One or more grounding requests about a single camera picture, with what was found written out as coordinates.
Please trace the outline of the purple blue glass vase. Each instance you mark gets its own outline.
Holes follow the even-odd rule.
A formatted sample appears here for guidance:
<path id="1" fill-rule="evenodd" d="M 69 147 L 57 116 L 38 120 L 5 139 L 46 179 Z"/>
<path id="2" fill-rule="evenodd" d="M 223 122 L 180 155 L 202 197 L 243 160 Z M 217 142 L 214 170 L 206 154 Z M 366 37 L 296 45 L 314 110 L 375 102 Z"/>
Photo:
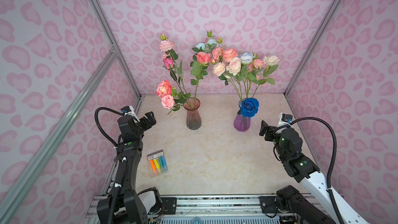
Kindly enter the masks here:
<path id="1" fill-rule="evenodd" d="M 234 119 L 234 127 L 239 132 L 246 132 L 249 130 L 251 125 L 251 117 L 244 117 L 241 114 L 241 110 L 238 111 L 236 118 Z"/>

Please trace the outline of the single pink rose stem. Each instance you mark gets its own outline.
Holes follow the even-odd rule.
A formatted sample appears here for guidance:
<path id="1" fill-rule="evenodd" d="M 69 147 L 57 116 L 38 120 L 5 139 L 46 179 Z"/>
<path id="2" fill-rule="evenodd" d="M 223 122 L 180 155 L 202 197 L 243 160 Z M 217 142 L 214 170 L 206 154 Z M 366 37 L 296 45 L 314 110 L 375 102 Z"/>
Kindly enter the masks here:
<path id="1" fill-rule="evenodd" d="M 161 104 L 165 109 L 169 110 L 168 114 L 170 114 L 171 112 L 179 111 L 187 101 L 188 99 L 184 97 L 182 99 L 175 99 L 171 94 L 169 94 L 161 99 Z"/>

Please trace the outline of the salmon pink rose stem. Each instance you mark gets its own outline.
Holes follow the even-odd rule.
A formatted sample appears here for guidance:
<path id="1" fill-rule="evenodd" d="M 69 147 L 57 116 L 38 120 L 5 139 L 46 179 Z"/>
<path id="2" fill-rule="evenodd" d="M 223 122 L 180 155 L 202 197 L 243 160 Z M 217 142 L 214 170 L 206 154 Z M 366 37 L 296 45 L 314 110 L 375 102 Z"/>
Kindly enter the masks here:
<path id="1" fill-rule="evenodd" d="M 156 89 L 156 95 L 160 98 L 160 100 L 166 96 L 171 94 L 175 99 L 182 99 L 183 97 L 189 99 L 191 97 L 191 93 L 183 93 L 183 91 L 178 91 L 175 87 L 171 86 L 171 83 L 167 80 L 160 82 Z"/>

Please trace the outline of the red glass vase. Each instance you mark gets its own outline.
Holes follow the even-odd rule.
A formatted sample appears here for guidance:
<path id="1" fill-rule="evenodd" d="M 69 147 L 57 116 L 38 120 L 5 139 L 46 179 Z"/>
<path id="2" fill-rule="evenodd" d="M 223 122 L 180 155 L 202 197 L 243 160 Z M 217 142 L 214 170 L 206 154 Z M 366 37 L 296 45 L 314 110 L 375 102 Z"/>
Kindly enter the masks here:
<path id="1" fill-rule="evenodd" d="M 201 102 L 193 97 L 187 99 L 183 105 L 187 110 L 186 125 L 190 130 L 198 130 L 202 125 L 202 119 L 199 113 Z"/>

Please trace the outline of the magenta rosebud stem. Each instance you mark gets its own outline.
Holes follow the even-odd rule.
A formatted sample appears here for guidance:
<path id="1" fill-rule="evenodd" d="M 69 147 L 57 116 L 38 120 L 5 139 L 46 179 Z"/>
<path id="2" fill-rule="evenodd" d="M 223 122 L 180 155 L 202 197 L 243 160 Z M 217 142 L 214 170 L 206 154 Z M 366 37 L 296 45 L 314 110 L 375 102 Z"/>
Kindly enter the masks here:
<path id="1" fill-rule="evenodd" d="M 173 97 L 178 98 L 177 102 L 179 104 L 185 104 L 190 98 L 190 93 L 187 92 L 184 86 L 182 62 L 178 63 L 173 59 L 173 56 L 168 56 L 167 54 L 164 54 L 162 61 L 164 67 L 169 71 L 172 80 L 177 85 L 176 93 L 172 93 Z"/>

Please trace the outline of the large cream rose stem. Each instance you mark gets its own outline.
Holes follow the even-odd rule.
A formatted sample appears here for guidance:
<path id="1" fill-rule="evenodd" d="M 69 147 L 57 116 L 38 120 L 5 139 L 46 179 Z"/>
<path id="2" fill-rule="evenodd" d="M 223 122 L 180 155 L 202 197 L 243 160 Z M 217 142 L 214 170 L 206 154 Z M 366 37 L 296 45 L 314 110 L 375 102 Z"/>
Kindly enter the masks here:
<path id="1" fill-rule="evenodd" d="M 226 71 L 224 72 L 224 76 L 227 80 L 232 84 L 233 88 L 238 94 L 240 100 L 243 100 L 243 87 L 242 84 L 246 79 L 245 73 L 241 72 L 242 63 L 239 57 L 236 57 L 231 60 L 231 62 L 227 65 Z"/>

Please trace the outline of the pale blue white rose stem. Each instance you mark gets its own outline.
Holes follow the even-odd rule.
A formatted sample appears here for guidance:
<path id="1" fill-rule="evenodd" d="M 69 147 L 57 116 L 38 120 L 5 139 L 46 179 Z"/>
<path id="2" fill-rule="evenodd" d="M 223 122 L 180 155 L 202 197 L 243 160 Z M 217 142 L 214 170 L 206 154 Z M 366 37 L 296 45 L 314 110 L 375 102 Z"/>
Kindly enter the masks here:
<path id="1" fill-rule="evenodd" d="M 257 59 L 257 55 L 252 52 L 247 52 L 239 56 L 241 61 L 241 71 L 239 73 L 239 82 L 244 85 L 244 91 L 246 98 L 249 98 L 249 92 L 251 91 L 251 80 L 249 74 L 254 71 L 253 61 Z"/>

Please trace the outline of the cream peach rose stem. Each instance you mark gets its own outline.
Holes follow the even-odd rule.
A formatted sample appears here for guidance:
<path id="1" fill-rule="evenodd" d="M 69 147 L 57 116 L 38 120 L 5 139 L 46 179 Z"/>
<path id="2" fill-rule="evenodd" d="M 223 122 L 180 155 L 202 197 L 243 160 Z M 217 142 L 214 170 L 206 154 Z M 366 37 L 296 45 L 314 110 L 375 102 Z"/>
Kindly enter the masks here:
<path id="1" fill-rule="evenodd" d="M 226 65 L 225 63 L 219 62 L 219 63 L 215 64 L 215 65 L 213 66 L 212 72 L 213 72 L 213 74 L 216 75 L 220 80 L 224 81 L 224 84 L 225 84 L 226 86 L 229 85 L 229 84 L 231 84 L 232 87 L 234 88 L 234 90 L 236 91 L 236 93 L 237 93 L 239 99 L 240 99 L 240 100 L 243 99 L 242 92 L 241 92 L 240 89 L 238 89 L 238 86 L 237 86 L 237 84 L 236 84 L 236 80 L 235 80 L 233 77 L 231 77 L 231 76 L 229 76 L 229 75 L 226 74 L 226 72 L 227 72 L 227 65 Z"/>

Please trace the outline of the small pink spray rose stem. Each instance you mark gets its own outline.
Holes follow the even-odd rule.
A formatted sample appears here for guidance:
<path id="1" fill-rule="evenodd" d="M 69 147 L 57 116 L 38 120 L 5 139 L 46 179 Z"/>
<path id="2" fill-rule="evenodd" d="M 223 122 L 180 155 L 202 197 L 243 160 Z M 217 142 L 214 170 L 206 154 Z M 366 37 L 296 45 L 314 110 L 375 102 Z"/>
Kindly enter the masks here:
<path id="1" fill-rule="evenodd" d="M 167 54 L 168 56 L 173 56 L 173 59 L 176 60 L 178 63 L 182 62 L 179 60 L 179 56 L 174 50 L 174 42 L 171 41 L 165 34 L 161 34 L 159 36 L 160 43 L 158 45 L 159 50 L 163 53 L 162 57 L 164 54 Z"/>

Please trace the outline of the large pink spray rose stem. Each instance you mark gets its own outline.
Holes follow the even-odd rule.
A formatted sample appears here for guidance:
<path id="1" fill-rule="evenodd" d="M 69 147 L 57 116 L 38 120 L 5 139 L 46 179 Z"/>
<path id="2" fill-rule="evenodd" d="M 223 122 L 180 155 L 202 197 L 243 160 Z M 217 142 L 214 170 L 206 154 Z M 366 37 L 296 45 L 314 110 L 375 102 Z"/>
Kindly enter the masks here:
<path id="1" fill-rule="evenodd" d="M 218 47 L 215 48 L 211 53 L 210 63 L 214 66 L 219 62 L 223 62 L 228 65 L 232 59 L 238 57 L 238 53 L 234 48 L 227 48 L 227 46 L 223 43 L 223 39 L 221 37 L 218 38 Z"/>

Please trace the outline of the pale blue spray rose stem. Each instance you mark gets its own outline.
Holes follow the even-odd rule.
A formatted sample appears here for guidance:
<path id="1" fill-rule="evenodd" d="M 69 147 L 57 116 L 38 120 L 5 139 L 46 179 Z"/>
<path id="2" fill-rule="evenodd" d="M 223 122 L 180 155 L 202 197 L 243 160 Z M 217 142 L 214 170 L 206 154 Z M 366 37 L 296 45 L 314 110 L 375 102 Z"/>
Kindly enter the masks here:
<path id="1" fill-rule="evenodd" d="M 212 51 L 218 47 L 218 38 L 213 35 L 212 30 L 207 31 L 205 41 L 203 43 L 198 43 L 192 50 L 198 54 L 199 52 L 204 52 L 206 54 L 212 53 Z"/>

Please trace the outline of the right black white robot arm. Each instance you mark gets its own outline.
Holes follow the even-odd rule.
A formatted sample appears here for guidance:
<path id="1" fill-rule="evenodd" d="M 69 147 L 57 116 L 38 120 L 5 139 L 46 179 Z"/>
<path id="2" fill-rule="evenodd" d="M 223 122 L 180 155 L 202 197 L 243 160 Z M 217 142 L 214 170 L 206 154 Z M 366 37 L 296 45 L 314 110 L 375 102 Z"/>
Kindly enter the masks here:
<path id="1" fill-rule="evenodd" d="M 286 186 L 276 193 L 275 208 L 281 212 L 293 212 L 309 224 L 365 224 L 348 202 L 332 187 L 331 175 L 336 160 L 336 135 L 331 126 L 322 119 L 314 118 L 324 124 L 331 133 L 334 143 L 332 158 L 327 174 L 302 152 L 303 140 L 293 128 L 299 120 L 282 114 L 278 126 L 261 122 L 259 135 L 272 142 L 275 158 L 281 162 L 286 173 L 301 184 L 320 203 L 322 210 L 306 200 L 293 186 Z"/>

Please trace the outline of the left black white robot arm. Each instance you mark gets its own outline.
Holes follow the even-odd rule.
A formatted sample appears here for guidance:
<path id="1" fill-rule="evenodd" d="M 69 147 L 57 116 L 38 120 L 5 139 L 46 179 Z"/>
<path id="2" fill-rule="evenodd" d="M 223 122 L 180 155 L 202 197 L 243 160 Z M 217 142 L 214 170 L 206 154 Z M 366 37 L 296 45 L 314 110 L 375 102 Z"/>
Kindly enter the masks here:
<path id="1" fill-rule="evenodd" d="M 120 115 L 118 126 L 121 134 L 116 146 L 117 172 L 114 185 L 106 199 L 97 205 L 97 214 L 102 224 L 148 224 L 148 214 L 162 214 L 164 205 L 156 188 L 149 188 L 141 193 L 135 189 L 138 165 L 142 158 L 144 132 L 157 121 L 153 112 L 148 112 L 141 119 L 123 108 L 120 113 L 106 107 L 96 110 L 94 117 L 98 124 L 100 110 L 112 111 Z"/>

